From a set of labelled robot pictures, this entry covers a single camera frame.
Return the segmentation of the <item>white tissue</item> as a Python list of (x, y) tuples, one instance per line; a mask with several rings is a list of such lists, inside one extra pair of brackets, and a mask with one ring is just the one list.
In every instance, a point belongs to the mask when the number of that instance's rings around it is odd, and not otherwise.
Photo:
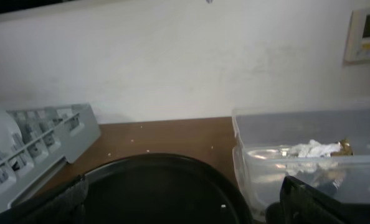
[(306, 144), (297, 144), (292, 146), (288, 154), (297, 158), (311, 157), (331, 157), (334, 152), (340, 152), (340, 143), (321, 144), (318, 141), (311, 139)]

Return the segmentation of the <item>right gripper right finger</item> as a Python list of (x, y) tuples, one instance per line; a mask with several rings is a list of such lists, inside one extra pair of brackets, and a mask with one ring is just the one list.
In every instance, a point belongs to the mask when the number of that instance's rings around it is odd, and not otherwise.
[(341, 203), (292, 176), (280, 190), (285, 224), (370, 224), (370, 204)]

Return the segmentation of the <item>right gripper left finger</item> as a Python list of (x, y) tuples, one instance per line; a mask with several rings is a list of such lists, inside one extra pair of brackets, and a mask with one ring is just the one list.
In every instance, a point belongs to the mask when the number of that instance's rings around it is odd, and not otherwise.
[(88, 181), (79, 175), (0, 213), (0, 224), (85, 223)]

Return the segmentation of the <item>gold snack wrapper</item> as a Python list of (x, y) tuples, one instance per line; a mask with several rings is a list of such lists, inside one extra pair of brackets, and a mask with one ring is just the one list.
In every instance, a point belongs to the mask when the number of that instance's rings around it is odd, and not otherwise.
[(340, 145), (340, 151), (338, 152), (332, 152), (330, 155), (333, 156), (352, 156), (353, 150), (350, 146), (350, 143), (347, 139), (342, 139), (338, 143)]

